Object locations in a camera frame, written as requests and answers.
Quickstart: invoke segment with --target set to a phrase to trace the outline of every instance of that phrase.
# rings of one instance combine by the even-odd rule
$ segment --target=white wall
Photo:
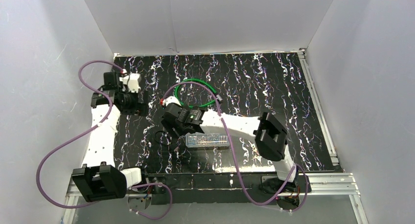
[[[48,203],[36,167],[57,145],[91,126],[91,92],[77,77],[86,61],[112,53],[84,0],[0,0],[0,223],[56,224],[63,210]],[[99,86],[109,66],[85,71]],[[87,138],[46,162],[41,181],[63,202]]]
[[[415,219],[415,0],[334,0],[308,62],[370,223]]]
[[[307,47],[332,0],[85,0],[113,52]]]

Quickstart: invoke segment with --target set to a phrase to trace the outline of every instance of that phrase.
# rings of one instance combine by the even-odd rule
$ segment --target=coiled green cable
[[[205,81],[202,81],[202,80],[200,80],[200,79],[195,79],[195,78],[191,78],[191,79],[186,79],[186,80],[184,80],[184,81],[182,81],[182,82],[188,82],[188,81],[194,81],[194,82],[197,82],[197,83],[200,83],[200,84],[202,84],[202,85],[204,85],[204,86],[206,86],[206,87],[208,87],[215,95],[217,95],[217,91],[211,86],[211,85],[209,85],[207,82],[205,82]],[[176,86],[175,88],[174,88],[174,96],[179,100],[179,102],[180,102],[180,104],[182,104],[182,105],[184,105],[184,103],[180,100],[180,98],[179,98],[179,86]],[[208,106],[210,106],[210,105],[212,105],[212,104],[214,104],[215,103],[215,100],[213,99],[212,101],[210,101],[210,102],[208,102],[208,103],[205,103],[205,104],[202,104],[202,105],[200,105],[200,106],[198,106],[198,107],[200,107],[200,108],[205,108],[205,107],[208,107]]]

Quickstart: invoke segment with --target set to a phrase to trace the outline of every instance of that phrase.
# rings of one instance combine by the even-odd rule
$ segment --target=green cable
[[[217,94],[217,91],[211,86],[211,85],[209,85],[207,82],[205,82],[205,81],[202,81],[202,80],[200,80],[200,79],[195,79],[195,78],[191,78],[191,79],[186,79],[186,80],[184,80],[184,81],[182,81],[182,82],[188,82],[188,81],[194,81],[194,82],[197,82],[197,83],[200,83],[200,84],[202,84],[202,85],[205,85],[206,87],[208,87],[215,95]],[[182,104],[182,105],[184,105],[184,103],[179,99],[179,86],[176,86],[175,88],[174,88],[174,96],[179,100],[179,102],[180,102],[180,104]],[[210,102],[208,102],[208,103],[205,103],[205,104],[202,104],[202,105],[200,105],[200,106],[198,106],[199,108],[205,108],[205,107],[208,107],[208,106],[210,106],[210,105],[212,105],[212,104],[214,104],[215,103],[215,100],[213,99],[212,101],[210,101]]]

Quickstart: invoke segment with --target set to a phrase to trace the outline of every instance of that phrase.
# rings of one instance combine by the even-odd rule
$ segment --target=aluminum frame
[[[337,158],[336,148],[334,147],[333,141],[331,139],[322,107],[314,88],[314,82],[310,73],[306,61],[306,52],[305,49],[299,50],[290,50],[290,51],[253,51],[253,52],[227,52],[227,53],[210,53],[210,54],[235,54],[235,53],[292,53],[296,52],[299,56],[301,68],[306,78],[307,86],[309,88],[311,98],[320,122],[320,126],[323,131],[324,139],[326,141],[327,149],[330,153],[331,161],[333,165],[338,165],[339,160]],[[116,57],[125,57],[128,55],[120,55],[119,53],[114,53],[114,59]],[[349,195],[350,203],[352,205],[355,218],[358,224],[368,224],[365,211],[363,209],[362,203],[360,201],[360,191],[357,186],[356,180],[352,173],[309,173],[310,185],[312,192],[309,195]],[[289,193],[281,193],[281,196],[289,195]],[[127,194],[128,197],[137,198],[143,197],[144,194]],[[70,181],[67,194],[66,194],[66,205],[77,205],[79,198],[82,197],[76,185],[73,181]],[[71,224],[75,215],[75,209],[66,209],[62,218],[62,224]]]

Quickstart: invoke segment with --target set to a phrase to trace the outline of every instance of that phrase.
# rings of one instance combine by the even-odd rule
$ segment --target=gray wall
[[[144,210],[144,203],[130,206]],[[151,205],[145,213],[157,217],[167,205]],[[357,224],[349,196],[309,196],[301,210],[290,216],[251,203],[178,203],[157,224]],[[73,224],[152,224],[155,221],[130,213],[126,199],[100,202],[78,209]]]
[[[78,80],[86,61],[112,53],[84,0],[0,0],[0,223],[56,224],[63,209],[48,203],[36,167],[57,145],[91,126],[91,92]],[[85,71],[93,86],[109,66]],[[63,202],[88,139],[46,162],[42,184]]]
[[[113,52],[307,47],[333,0],[85,0]]]
[[[415,220],[415,0],[334,0],[308,62],[370,223]]]

